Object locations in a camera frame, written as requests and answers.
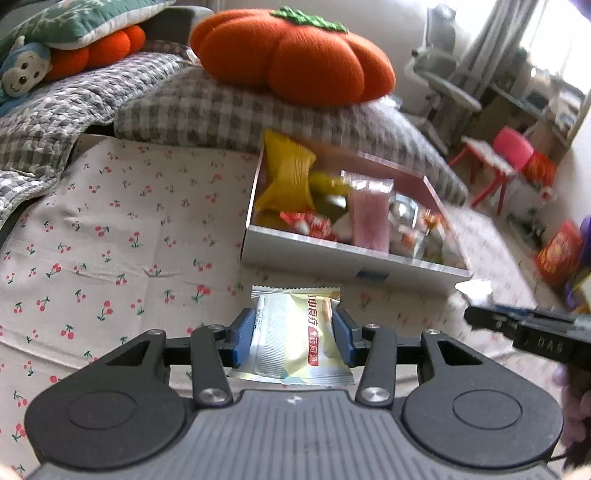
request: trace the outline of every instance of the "pink chair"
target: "pink chair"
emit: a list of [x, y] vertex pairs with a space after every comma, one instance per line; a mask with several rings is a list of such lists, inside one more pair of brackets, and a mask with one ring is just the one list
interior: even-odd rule
[[470, 170], [470, 183], [476, 180], [476, 159], [489, 166], [495, 171], [495, 179], [472, 200], [472, 208], [475, 208], [482, 200], [492, 195], [497, 188], [501, 187], [499, 206], [496, 215], [501, 214], [505, 191], [509, 180], [517, 175], [528, 163], [534, 154], [534, 147], [519, 133], [509, 127], [501, 128], [497, 133], [492, 147], [485, 141], [474, 138], [462, 137], [466, 146], [454, 158], [449, 165], [456, 164], [464, 155], [472, 155], [472, 168]]

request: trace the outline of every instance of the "bed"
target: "bed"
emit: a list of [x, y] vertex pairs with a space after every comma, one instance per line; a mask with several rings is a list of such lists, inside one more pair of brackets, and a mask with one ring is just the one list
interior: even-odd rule
[[[217, 84], [178, 43], [152, 49], [42, 87], [0, 118], [0, 463], [21, 476], [33, 471], [22, 428], [31, 399], [137, 334], [157, 327], [186, 336], [202, 322], [228, 325], [251, 305], [253, 284], [324, 283], [239, 262], [253, 154], [265, 128], [308, 133], [424, 173], [450, 203], [475, 274], [492, 280], [500, 302], [534, 304], [492, 222], [461, 206], [465, 186], [387, 98], [339, 111], [295, 108]], [[112, 125], [111, 135], [84, 133], [91, 125]], [[338, 286], [359, 323], [405, 336], [436, 327], [556, 394], [551, 362], [469, 331], [459, 294]], [[407, 368], [398, 380], [398, 395], [417, 384]], [[230, 384], [235, 393], [271, 388]], [[174, 369], [171, 385], [189, 394], [188, 372]]]

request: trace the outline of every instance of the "cherry print bed sheet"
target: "cherry print bed sheet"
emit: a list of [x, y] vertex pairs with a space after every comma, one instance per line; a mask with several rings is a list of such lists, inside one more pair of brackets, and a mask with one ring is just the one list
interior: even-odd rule
[[[85, 150], [84, 144], [93, 145]], [[335, 282], [241, 266], [239, 254], [256, 157], [222, 150], [83, 136], [82, 154], [55, 191], [19, 219], [0, 251], [0, 463], [26, 476], [37, 465], [23, 427], [42, 390], [150, 329], [187, 335], [201, 322], [228, 325], [249, 306], [253, 284]], [[534, 299], [489, 219], [464, 208], [450, 217], [476, 276], [498, 301]], [[549, 362], [519, 354], [498, 335], [471, 332], [465, 302], [429, 294], [337, 284], [361, 324], [401, 335], [436, 327], [551, 389]], [[361, 369], [354, 369], [356, 380]], [[397, 395], [416, 385], [401, 366]], [[285, 388], [230, 379], [243, 388]], [[190, 394], [190, 375], [171, 385]]]

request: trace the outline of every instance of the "pumpkin pillow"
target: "pumpkin pillow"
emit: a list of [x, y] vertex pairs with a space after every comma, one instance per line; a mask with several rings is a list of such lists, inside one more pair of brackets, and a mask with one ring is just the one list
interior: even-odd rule
[[395, 85], [394, 69], [376, 45], [289, 7], [220, 12], [197, 25], [190, 44], [217, 80], [268, 87], [299, 105], [367, 102]]

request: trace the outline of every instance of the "window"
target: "window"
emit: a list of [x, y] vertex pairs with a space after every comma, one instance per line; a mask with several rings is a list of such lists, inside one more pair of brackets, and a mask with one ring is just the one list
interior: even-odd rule
[[445, 4], [456, 11], [456, 24], [474, 39], [484, 28], [496, 0], [423, 0], [427, 8]]
[[591, 22], [569, 0], [540, 0], [521, 40], [529, 61], [584, 93], [591, 90]]

